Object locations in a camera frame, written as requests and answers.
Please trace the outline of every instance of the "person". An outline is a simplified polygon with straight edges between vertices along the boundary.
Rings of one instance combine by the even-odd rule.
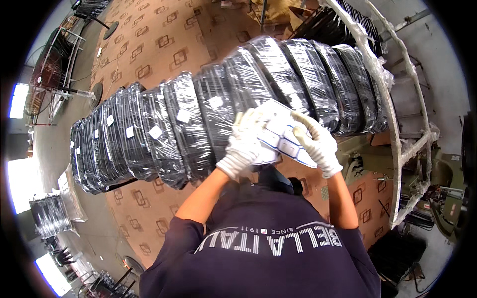
[[[236,3],[232,0],[212,0],[212,3],[217,3],[220,1],[220,8],[228,10],[236,10],[242,8],[242,3]]]
[[[327,179],[330,222],[273,166],[256,184],[231,182],[257,158],[264,125],[257,110],[238,113],[226,156],[181,205],[141,275],[141,297],[380,297],[337,143],[314,119],[291,115],[312,136],[293,129]]]

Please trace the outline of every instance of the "shoe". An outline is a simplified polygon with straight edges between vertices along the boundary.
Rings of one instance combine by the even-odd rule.
[[[222,1],[220,8],[227,10],[236,10],[242,8],[242,3],[234,3],[232,1]]]

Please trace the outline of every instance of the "plastic bag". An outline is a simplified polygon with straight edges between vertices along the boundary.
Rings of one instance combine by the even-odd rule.
[[[347,44],[333,46],[353,80],[363,107],[364,126],[362,133],[371,132],[376,122],[376,99],[364,67],[363,59]]]
[[[303,86],[274,38],[257,36],[244,46],[267,77],[276,100],[295,111],[310,114]]]
[[[106,141],[103,131],[104,106],[105,102],[95,108],[91,113],[91,135],[93,141],[93,161],[99,181],[104,186],[110,186],[119,182],[120,179],[106,151]]]
[[[181,72],[164,87],[167,112],[189,181],[204,180],[214,169],[210,140],[200,114],[190,72]]]
[[[73,123],[70,129],[70,161],[71,161],[71,172],[73,173],[74,181],[77,184],[81,184],[81,180],[78,176],[78,165],[76,164],[76,147],[79,145],[77,142],[78,133],[80,133],[82,119]]]
[[[360,132],[363,127],[363,107],[353,81],[338,54],[327,44],[310,41],[320,55],[330,78],[340,109],[341,125],[336,132],[349,136]]]
[[[194,76],[193,82],[202,118],[214,150],[215,164],[225,156],[225,147],[228,145],[228,137],[232,133],[236,114],[230,96],[230,85],[222,65],[203,66]]]
[[[163,81],[158,87],[142,92],[139,107],[157,173],[165,184],[180,190],[188,179],[167,114],[164,85]]]
[[[222,65],[232,88],[235,111],[245,112],[275,99],[270,84],[248,50],[237,47],[224,58]]]
[[[157,178],[151,149],[147,143],[138,98],[145,88],[135,82],[119,96],[118,123],[121,144],[129,172],[139,180]]]
[[[120,103],[120,96],[123,92],[124,88],[118,89],[115,94],[104,102],[102,109],[102,125],[106,155],[113,164],[119,180],[125,180],[131,177],[131,173],[129,173],[129,169],[126,165],[126,160],[124,159],[118,121],[118,104]]]
[[[280,47],[301,78],[315,112],[311,116],[330,132],[338,131],[340,115],[336,96],[314,47],[305,39],[284,40]]]
[[[354,50],[360,57],[361,61],[363,61],[363,54],[361,53],[359,48],[355,47]],[[386,111],[383,109],[381,93],[379,92],[378,84],[376,83],[376,80],[371,77],[368,71],[366,71],[366,74],[368,75],[368,79],[371,82],[371,88],[374,94],[374,98],[376,99],[376,121],[371,130],[372,133],[376,134],[376,133],[383,132],[387,129],[388,127],[387,116],[386,116]]]

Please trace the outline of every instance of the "work glove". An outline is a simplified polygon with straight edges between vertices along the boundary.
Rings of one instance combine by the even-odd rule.
[[[263,113],[255,109],[248,109],[245,114],[238,112],[225,148],[225,157],[216,163],[216,167],[235,179],[250,166],[262,148],[257,135],[264,125]]]
[[[311,117],[296,111],[291,112],[291,116],[296,121],[303,123],[310,132],[311,138],[298,126],[293,128],[293,134],[298,142],[323,171],[323,178],[331,178],[341,171],[343,167],[335,155],[338,145],[331,133]]]

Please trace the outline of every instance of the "floor mat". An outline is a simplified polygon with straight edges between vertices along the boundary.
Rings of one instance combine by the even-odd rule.
[[[106,23],[119,21],[114,34],[96,50],[102,48],[99,61],[93,67],[93,86],[104,85],[103,100],[115,90],[139,81],[152,88],[162,79],[177,76],[181,71],[196,73],[206,63],[219,62],[232,49],[258,36],[258,24],[241,10],[223,10],[219,3],[207,0],[126,0],[113,1]],[[281,28],[268,33],[276,38]],[[328,188],[321,172],[283,157],[277,168],[286,177],[297,177],[304,185],[304,196],[329,219]],[[349,186],[360,216],[360,229],[366,248],[389,229],[388,218],[377,201],[390,204],[392,185],[373,180],[380,175],[368,173]],[[250,175],[256,182],[257,175]],[[145,267],[152,265],[164,242],[169,221],[194,187],[188,184],[176,191],[162,183],[136,181],[106,193],[112,213],[129,244]]]

